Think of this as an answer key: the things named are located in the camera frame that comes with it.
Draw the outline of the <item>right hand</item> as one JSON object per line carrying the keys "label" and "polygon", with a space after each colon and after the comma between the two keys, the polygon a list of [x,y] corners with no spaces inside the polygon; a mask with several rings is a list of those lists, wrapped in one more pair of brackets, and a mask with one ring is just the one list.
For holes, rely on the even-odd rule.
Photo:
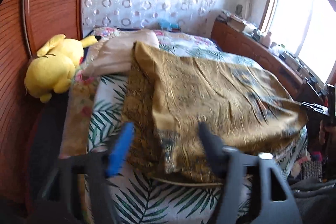
{"label": "right hand", "polygon": [[326,134],[334,134],[335,135],[336,128],[335,126],[327,126],[323,121],[319,124],[319,135],[318,141],[320,145],[325,144]]}

